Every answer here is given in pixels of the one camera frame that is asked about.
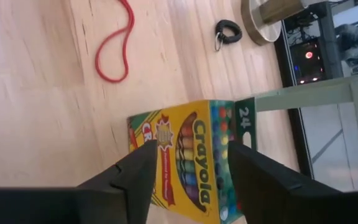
crayon box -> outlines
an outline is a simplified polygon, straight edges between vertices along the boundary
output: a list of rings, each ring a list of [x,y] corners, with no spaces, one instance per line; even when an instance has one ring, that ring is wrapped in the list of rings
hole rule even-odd
[[[128,118],[130,151],[158,142],[153,204],[201,223],[232,223],[241,216],[227,144],[235,132],[249,132],[250,122],[241,122],[245,114],[234,108],[233,101],[203,100]],[[233,118],[240,125],[232,124],[232,114],[242,115]]]

